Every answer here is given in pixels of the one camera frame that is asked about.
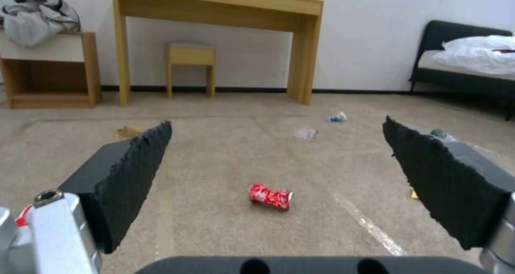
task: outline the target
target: beige carpet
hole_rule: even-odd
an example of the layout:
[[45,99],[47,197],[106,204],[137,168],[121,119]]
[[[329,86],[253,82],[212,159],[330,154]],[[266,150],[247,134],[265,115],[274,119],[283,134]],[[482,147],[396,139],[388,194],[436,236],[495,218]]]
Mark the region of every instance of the beige carpet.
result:
[[[124,125],[173,124],[138,219],[103,273],[133,272],[172,255],[443,255],[477,263],[431,219],[384,141],[386,115],[445,129],[515,173],[514,122],[502,112],[396,95],[115,94],[94,109],[0,108],[0,204],[17,214],[73,173]],[[349,120],[325,123],[345,111]],[[315,140],[295,140],[303,127]],[[287,213],[252,205],[253,183],[292,190]]]

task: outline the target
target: trash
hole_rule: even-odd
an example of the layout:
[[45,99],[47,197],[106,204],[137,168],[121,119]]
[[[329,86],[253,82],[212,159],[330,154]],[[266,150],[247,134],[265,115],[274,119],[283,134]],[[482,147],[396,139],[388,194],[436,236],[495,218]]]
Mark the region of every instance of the trash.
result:
[[347,120],[347,116],[343,111],[340,111],[340,113],[327,118],[327,122],[329,123],[343,122],[345,120]]
[[280,210],[289,210],[293,193],[289,190],[271,190],[263,184],[254,184],[249,191],[250,201],[269,204]]
[[311,140],[318,135],[318,130],[313,128],[302,128],[295,132],[295,138],[302,140]]
[[115,136],[116,140],[121,141],[121,140],[127,140],[127,139],[134,138],[134,137],[142,134],[145,131],[146,131],[146,129],[143,129],[143,128],[124,126],[121,129],[117,129],[114,132],[114,136]]
[[441,129],[433,129],[431,130],[431,135],[437,138],[440,138],[444,141],[456,141],[457,139],[454,138],[454,136],[450,135],[449,133],[441,130]]
[[413,189],[413,187],[410,186],[410,189],[412,190],[412,199],[414,200],[418,200],[418,195],[417,193],[415,192],[415,190]]

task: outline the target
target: red soda can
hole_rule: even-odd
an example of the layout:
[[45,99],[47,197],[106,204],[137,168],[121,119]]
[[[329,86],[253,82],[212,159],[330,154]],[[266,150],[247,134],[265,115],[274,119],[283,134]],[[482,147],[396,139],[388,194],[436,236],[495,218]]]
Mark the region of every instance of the red soda can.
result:
[[254,184],[250,188],[250,200],[275,206],[281,210],[289,210],[293,193],[289,190],[271,190],[263,184]]

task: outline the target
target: white line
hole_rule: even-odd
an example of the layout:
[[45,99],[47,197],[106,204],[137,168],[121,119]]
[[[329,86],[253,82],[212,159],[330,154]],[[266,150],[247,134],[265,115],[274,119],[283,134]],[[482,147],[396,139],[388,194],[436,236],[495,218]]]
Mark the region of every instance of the white line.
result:
[[344,208],[349,215],[351,215],[358,223],[366,229],[379,243],[385,247],[390,254],[394,256],[402,256],[407,255],[408,253],[404,251],[401,246],[397,245],[395,241],[388,236],[383,230],[381,230],[378,226],[372,222],[371,219],[366,217],[360,210],[356,208],[356,206],[351,203],[348,199],[345,197],[334,194],[333,195],[336,202]]

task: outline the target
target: wooden stool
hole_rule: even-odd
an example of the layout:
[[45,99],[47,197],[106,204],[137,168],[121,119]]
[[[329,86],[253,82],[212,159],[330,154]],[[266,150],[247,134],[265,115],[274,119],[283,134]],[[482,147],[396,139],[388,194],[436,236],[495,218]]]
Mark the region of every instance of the wooden stool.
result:
[[209,45],[197,43],[171,43],[168,48],[168,82],[166,83],[166,92],[171,98],[171,85],[173,65],[203,65],[207,66],[206,92],[210,97],[215,96],[215,73],[216,73],[216,55],[215,49]]

